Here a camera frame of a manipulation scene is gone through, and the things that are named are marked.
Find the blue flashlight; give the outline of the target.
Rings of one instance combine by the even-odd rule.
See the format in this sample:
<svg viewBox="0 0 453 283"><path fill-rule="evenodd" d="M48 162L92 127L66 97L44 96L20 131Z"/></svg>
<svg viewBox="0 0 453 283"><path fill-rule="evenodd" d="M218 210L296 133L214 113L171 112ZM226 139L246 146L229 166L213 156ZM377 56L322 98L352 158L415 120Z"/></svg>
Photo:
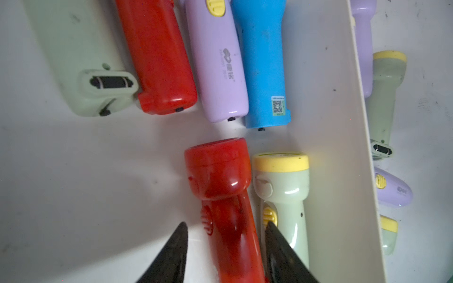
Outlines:
<svg viewBox="0 0 453 283"><path fill-rule="evenodd" d="M282 21L285 1L232 1L247 84L248 129L263 131L291 121L285 93Z"/></svg>

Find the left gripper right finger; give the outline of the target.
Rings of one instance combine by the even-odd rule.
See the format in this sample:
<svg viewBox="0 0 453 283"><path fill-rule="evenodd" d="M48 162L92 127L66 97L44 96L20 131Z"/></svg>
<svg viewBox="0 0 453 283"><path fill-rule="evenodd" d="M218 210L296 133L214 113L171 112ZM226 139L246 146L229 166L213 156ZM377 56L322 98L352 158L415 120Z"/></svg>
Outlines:
<svg viewBox="0 0 453 283"><path fill-rule="evenodd" d="M265 253L271 283L318 283L273 222L265 229Z"/></svg>

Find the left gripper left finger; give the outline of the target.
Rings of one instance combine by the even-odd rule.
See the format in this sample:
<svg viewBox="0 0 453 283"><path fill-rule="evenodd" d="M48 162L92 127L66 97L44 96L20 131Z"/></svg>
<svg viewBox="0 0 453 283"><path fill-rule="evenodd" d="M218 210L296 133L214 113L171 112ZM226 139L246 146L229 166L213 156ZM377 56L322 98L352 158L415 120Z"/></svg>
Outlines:
<svg viewBox="0 0 453 283"><path fill-rule="evenodd" d="M182 283L188 253L188 226L181 222L137 283Z"/></svg>

